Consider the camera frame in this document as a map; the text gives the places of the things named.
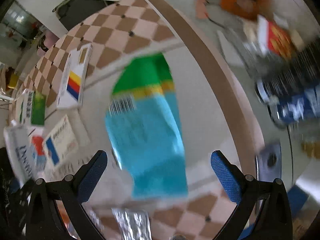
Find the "round table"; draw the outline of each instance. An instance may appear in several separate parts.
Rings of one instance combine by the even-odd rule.
[[[244,174],[255,175],[254,153],[264,145],[260,127],[250,108],[244,109],[240,98],[247,99],[228,65],[210,41],[164,0],[121,0],[57,41],[16,89],[17,96],[24,88],[47,96],[44,137],[71,112],[58,111],[55,104],[68,53],[89,42],[93,50],[79,114],[90,143],[49,179],[74,174],[97,150],[104,150],[108,166],[88,204],[106,225],[108,238],[121,238],[110,210],[122,206],[148,211],[153,239],[169,239],[175,233],[189,240],[212,239],[236,204],[230,202],[210,166],[211,153],[221,150]],[[156,52],[164,54],[176,86],[189,195],[135,201],[130,197],[130,175],[118,168],[111,154],[104,117],[123,68],[134,57]],[[14,106],[10,113],[14,115]]]

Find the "brown and white checkerboard mat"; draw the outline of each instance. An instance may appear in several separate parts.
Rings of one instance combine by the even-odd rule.
[[[62,72],[72,49],[92,43],[87,70],[87,76],[90,76],[97,68],[108,67],[122,55],[173,37],[166,23],[145,0],[121,0],[91,15],[57,41],[17,90],[29,88],[41,92],[47,96],[49,107],[56,100]]]
[[[216,190],[190,202],[180,203],[149,215],[152,240],[169,240],[175,234],[188,240],[212,240],[227,221],[234,208],[225,191]],[[105,237],[120,240],[114,217],[101,217]]]

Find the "curved wooden edge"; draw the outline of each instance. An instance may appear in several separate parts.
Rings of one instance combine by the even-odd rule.
[[[227,121],[236,146],[242,172],[256,176],[255,145],[249,125],[246,122],[237,96],[216,58],[191,26],[168,3],[164,0],[149,1],[174,28],[206,77]]]

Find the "screw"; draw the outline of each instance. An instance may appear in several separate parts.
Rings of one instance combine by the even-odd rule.
[[[37,185],[40,185],[42,182],[43,182],[43,179],[37,179],[37,180],[36,180],[36,184],[37,184]]]
[[[170,240],[187,240],[187,238],[183,235],[174,235],[170,237]]]
[[[253,177],[252,175],[250,175],[250,174],[247,174],[247,175],[245,176],[245,179],[246,179],[247,181],[253,181],[253,180],[254,180],[254,177]]]
[[[71,181],[72,179],[73,179],[73,175],[71,175],[71,174],[64,177],[65,181]]]
[[[276,179],[276,183],[279,184],[279,185],[281,185],[283,182],[282,182],[281,179]]]

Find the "white floor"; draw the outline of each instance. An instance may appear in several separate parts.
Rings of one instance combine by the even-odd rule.
[[[37,55],[37,44],[38,39],[33,41],[29,49],[23,53],[20,62],[16,68],[18,75],[21,80],[24,80],[25,77],[30,73],[31,69],[35,67],[40,57]]]

